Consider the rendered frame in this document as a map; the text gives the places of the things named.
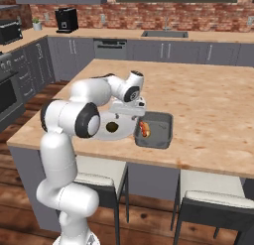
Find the grey base cupboard run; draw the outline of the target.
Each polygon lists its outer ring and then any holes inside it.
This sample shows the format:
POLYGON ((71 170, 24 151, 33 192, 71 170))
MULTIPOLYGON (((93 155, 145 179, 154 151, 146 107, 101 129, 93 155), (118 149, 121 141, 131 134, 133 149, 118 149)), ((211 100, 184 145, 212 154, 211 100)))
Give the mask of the grey base cupboard run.
POLYGON ((93 39, 48 37, 56 81, 71 81, 95 57, 93 39))
POLYGON ((254 67, 254 44, 129 40, 127 59, 254 67))
POLYGON ((48 84, 55 74, 47 38, 41 38, 11 52, 16 78, 24 102, 28 102, 48 84))

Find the black microwave oven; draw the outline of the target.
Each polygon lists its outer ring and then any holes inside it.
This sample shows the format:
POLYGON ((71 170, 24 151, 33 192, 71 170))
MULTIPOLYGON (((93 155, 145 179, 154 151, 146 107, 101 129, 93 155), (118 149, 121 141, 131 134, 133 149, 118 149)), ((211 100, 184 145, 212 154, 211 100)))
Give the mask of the black microwave oven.
POLYGON ((22 38, 18 20, 0 20, 0 45, 8 45, 22 38))

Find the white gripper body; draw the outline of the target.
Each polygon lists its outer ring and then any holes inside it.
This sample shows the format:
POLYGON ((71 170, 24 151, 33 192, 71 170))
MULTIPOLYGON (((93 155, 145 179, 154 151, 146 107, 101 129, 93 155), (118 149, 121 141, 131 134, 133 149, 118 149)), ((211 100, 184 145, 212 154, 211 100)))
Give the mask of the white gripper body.
POLYGON ((144 116, 146 112, 146 103, 142 101, 134 101, 129 103, 113 101, 110 104, 109 111, 111 113, 129 116, 144 116))

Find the small potted plant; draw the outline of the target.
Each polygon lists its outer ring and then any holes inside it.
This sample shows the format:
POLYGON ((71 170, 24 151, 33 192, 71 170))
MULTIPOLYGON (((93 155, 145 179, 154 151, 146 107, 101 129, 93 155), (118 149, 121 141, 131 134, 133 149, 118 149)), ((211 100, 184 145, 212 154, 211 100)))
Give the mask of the small potted plant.
POLYGON ((42 22, 39 18, 33 18, 32 19, 33 28, 35 31, 41 31, 42 30, 42 22))

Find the grey sink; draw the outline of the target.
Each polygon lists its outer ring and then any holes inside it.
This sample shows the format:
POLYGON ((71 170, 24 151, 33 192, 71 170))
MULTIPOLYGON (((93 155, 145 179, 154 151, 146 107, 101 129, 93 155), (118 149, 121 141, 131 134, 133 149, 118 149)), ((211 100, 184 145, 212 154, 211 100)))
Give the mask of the grey sink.
POLYGON ((178 31, 144 31, 141 37, 188 38, 188 32, 178 31))

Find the grey kitchen island base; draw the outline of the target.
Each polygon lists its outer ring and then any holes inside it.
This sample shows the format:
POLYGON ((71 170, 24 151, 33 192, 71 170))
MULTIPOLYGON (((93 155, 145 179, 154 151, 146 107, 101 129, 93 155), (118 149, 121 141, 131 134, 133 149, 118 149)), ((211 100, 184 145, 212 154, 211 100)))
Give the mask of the grey kitchen island base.
MULTIPOLYGON (((245 151, 229 153, 225 147, 206 154, 203 149, 172 144, 166 150, 140 148, 124 141, 79 141, 78 155, 124 161, 129 168, 129 191, 159 199, 175 197, 180 169, 236 175, 245 195, 254 199, 254 156, 245 151)), ((36 189, 45 178, 38 145, 9 143, 8 148, 41 228, 59 232, 59 215, 36 199, 36 189)))

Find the grey tupperware container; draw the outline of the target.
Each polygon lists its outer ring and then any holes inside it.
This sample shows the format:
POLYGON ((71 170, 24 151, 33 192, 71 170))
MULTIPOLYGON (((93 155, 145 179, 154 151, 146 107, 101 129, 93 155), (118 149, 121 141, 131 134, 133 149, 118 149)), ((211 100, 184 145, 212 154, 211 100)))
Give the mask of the grey tupperware container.
POLYGON ((167 149, 173 138, 174 117, 170 113, 147 111, 143 117, 139 117, 136 123, 134 138, 139 147, 167 149), (139 122, 147 122, 151 135, 142 136, 139 122))

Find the dark brown round food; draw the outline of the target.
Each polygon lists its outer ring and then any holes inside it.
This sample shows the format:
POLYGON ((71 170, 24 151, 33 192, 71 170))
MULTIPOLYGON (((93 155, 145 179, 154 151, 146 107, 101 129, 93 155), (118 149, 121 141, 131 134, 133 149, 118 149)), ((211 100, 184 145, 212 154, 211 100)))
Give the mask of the dark brown round food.
POLYGON ((106 130, 110 133, 114 133, 117 131, 119 125, 115 122, 109 122, 107 125, 106 125, 106 130))

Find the black coffee machine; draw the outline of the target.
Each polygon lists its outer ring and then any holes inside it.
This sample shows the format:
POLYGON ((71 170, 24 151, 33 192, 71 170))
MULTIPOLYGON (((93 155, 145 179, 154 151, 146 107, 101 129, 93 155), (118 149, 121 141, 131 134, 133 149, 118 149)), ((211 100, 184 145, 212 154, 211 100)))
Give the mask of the black coffee machine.
POLYGON ((58 33, 71 33, 78 29, 75 8, 58 8, 55 14, 58 23, 58 33))

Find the white seat black frame stool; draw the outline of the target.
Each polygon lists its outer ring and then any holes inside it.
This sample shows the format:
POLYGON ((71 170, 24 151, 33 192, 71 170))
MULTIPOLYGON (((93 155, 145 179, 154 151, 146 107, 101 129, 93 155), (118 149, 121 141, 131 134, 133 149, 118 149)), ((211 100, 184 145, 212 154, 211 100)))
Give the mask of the white seat black frame stool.
POLYGON ((171 227, 177 223, 173 245, 178 245, 183 222, 236 230, 233 245, 244 245, 254 225, 254 200, 246 198, 240 177, 180 170, 171 227))
POLYGON ((77 177, 75 182, 94 189, 99 195, 101 207, 114 210, 115 243, 120 245, 119 202, 125 196, 126 221, 129 221, 129 181, 126 162, 76 157, 77 177))

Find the large white plate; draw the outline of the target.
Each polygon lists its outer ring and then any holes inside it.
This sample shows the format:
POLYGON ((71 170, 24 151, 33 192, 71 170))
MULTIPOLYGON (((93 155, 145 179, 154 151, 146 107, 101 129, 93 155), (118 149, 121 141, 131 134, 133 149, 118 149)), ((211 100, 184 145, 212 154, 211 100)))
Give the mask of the large white plate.
POLYGON ((94 136, 94 139, 102 141, 116 141, 124 139, 133 134, 136 127, 136 122, 137 120, 132 119, 132 117, 129 115, 102 111, 100 113, 100 127, 94 136), (115 122, 119 125, 116 132, 110 133, 106 130, 106 125, 109 122, 115 122))

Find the black oven with hob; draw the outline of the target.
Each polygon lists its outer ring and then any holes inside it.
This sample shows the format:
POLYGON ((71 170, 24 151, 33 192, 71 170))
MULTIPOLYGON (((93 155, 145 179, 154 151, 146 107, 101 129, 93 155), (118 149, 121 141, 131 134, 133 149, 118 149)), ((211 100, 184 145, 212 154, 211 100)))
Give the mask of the black oven with hob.
POLYGON ((0 132, 25 112, 17 73, 12 55, 0 52, 0 132))

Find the hot dog in bun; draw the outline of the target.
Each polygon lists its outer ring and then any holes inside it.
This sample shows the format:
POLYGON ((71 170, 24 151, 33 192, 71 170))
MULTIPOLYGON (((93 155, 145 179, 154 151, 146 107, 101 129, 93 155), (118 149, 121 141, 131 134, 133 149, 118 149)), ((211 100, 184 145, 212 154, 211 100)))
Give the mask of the hot dog in bun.
POLYGON ((139 127, 141 129, 142 136, 147 138, 151 135, 151 130, 147 122, 140 121, 139 127))

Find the silver tap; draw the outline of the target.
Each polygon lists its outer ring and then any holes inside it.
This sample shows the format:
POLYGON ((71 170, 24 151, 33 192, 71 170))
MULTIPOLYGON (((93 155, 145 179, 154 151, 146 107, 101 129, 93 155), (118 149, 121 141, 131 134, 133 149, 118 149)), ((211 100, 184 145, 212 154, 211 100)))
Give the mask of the silver tap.
POLYGON ((165 18, 165 26, 164 26, 163 30, 165 32, 168 32, 168 31, 172 30, 172 27, 170 26, 170 19, 169 19, 169 17, 165 18))

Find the grey dishwasher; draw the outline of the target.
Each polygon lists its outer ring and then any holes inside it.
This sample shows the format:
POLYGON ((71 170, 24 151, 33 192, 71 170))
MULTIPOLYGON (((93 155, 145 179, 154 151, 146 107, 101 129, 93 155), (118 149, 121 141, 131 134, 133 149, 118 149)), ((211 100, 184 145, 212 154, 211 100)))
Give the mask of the grey dishwasher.
POLYGON ((127 41, 117 39, 94 39, 94 53, 97 59, 126 60, 127 41))

